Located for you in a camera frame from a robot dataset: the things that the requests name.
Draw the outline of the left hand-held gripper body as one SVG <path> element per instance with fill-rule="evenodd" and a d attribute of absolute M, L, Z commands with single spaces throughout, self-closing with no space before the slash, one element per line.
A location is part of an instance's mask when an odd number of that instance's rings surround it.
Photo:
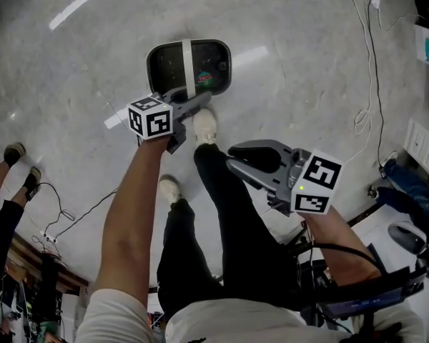
<path fill-rule="evenodd" d="M 163 94 L 153 93 L 127 105 L 129 128 L 141 140 L 168 136 L 167 151 L 173 154 L 186 140 L 180 105 L 165 103 Z"/>

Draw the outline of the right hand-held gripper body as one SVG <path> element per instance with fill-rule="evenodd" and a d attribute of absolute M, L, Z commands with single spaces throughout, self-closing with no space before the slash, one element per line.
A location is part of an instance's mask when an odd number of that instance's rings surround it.
<path fill-rule="evenodd" d="M 343 162 L 319 150 L 294 149 L 285 178 L 267 203 L 282 214 L 326 214 L 340 183 Z"/>

